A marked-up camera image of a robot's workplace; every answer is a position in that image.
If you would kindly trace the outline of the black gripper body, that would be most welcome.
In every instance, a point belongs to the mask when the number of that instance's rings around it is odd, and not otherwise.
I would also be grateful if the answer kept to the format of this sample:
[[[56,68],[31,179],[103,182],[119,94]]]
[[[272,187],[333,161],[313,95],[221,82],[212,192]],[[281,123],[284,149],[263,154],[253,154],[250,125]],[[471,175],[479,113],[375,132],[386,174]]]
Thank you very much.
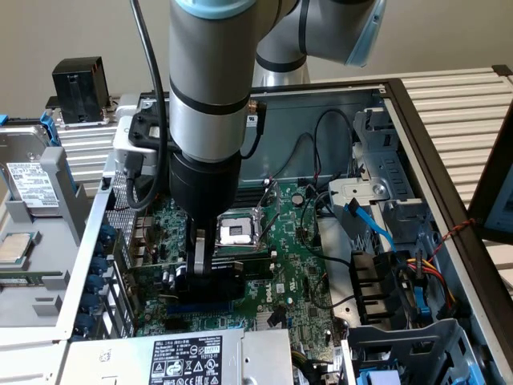
[[[169,156],[169,188],[172,198],[198,229],[216,231],[219,215],[233,204],[239,183],[241,154],[205,163],[183,153]]]

